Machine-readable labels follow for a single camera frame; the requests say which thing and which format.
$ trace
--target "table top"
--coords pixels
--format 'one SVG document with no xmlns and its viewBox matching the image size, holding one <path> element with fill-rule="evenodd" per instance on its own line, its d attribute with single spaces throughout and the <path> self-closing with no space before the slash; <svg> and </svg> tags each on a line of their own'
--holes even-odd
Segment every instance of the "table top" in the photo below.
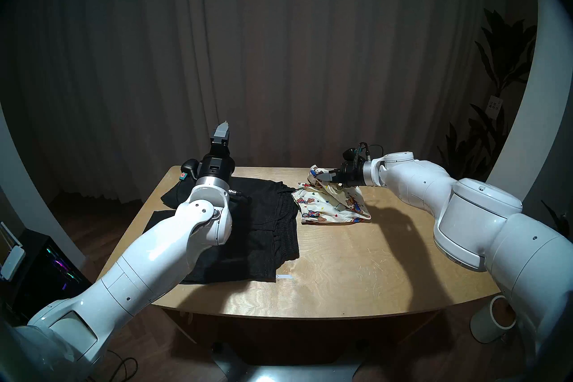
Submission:
<svg viewBox="0 0 573 382">
<path fill-rule="evenodd" d="M 105 264 L 107 272 L 143 232 L 179 179 L 173 166 L 157 185 Z M 238 167 L 233 176 L 306 182 L 306 168 Z M 300 258 L 285 262 L 275 282 L 178 285 L 154 302 L 183 312 L 272 318 L 356 318 L 440 309 L 499 292 L 488 273 L 469 271 L 434 245 L 434 219 L 386 188 L 362 187 L 367 223 L 302 225 Z"/>
</svg>

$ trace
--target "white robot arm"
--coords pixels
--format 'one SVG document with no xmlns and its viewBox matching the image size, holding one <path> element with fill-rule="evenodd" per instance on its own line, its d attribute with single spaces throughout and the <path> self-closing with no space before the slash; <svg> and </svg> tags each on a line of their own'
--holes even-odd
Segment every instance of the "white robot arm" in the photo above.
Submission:
<svg viewBox="0 0 573 382">
<path fill-rule="evenodd" d="M 436 246 L 467 269 L 488 271 L 539 349 L 573 291 L 569 240 L 521 214 L 522 203 L 511 194 L 477 180 L 456 181 L 441 166 L 414 160 L 411 152 L 388 154 L 355 168 L 356 163 L 349 164 L 318 178 L 384 186 L 403 202 L 429 212 L 436 220 Z"/>
<path fill-rule="evenodd" d="M 40 310 L 16 328 L 28 358 L 46 379 L 84 380 L 114 332 L 188 275 L 199 255 L 231 233 L 227 123 L 212 136 L 198 180 L 175 215 L 142 234 L 110 270 L 77 297 Z"/>
</svg>

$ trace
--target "white cup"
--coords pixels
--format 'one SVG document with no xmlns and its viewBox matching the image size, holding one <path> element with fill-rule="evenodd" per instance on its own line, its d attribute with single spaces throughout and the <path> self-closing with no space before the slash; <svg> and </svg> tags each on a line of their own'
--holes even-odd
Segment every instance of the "white cup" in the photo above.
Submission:
<svg viewBox="0 0 573 382">
<path fill-rule="evenodd" d="M 503 298 L 502 295 L 497 295 L 493 299 L 489 301 L 487 305 L 485 305 L 481 310 L 479 310 L 476 314 L 473 315 L 472 320 L 470 321 L 470 330 L 472 331 L 473 337 L 483 344 L 488 344 L 491 341 L 500 337 L 503 333 L 507 332 L 508 330 L 512 329 L 515 325 L 516 318 L 515 314 L 513 316 L 513 322 L 510 326 L 504 327 L 500 325 L 493 315 L 493 304 L 496 300 Z"/>
</svg>

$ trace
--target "cloth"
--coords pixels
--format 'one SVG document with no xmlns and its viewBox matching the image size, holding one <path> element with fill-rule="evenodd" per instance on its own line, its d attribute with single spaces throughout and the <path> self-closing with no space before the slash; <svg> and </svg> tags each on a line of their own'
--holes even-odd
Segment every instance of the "cloth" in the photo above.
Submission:
<svg viewBox="0 0 573 382">
<path fill-rule="evenodd" d="M 343 188 L 316 178 L 327 171 L 314 165 L 308 173 L 308 183 L 299 183 L 299 189 L 292 193 L 300 207 L 303 223 L 357 223 L 370 220 L 360 188 Z"/>
<path fill-rule="evenodd" d="M 291 199 L 294 190 L 282 182 L 231 177 L 230 188 L 248 198 L 231 200 L 231 236 L 222 246 L 201 253 L 193 271 L 182 284 L 209 284 L 238 280 L 274 281 L 276 269 L 286 260 L 299 257 L 296 236 L 298 207 Z M 195 186 L 191 176 L 181 180 L 161 199 L 176 208 Z M 145 230 L 175 211 L 155 211 Z"/>
</svg>

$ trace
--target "gray curtain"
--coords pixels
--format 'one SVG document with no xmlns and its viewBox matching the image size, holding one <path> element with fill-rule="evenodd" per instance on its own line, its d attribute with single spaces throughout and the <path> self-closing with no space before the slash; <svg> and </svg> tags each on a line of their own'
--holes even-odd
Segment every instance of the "gray curtain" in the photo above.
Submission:
<svg viewBox="0 0 573 382">
<path fill-rule="evenodd" d="M 505 0 L 11 0 L 0 68 L 64 191 L 145 199 L 223 120 L 238 165 L 431 157 L 489 96 L 484 7 Z"/>
</svg>

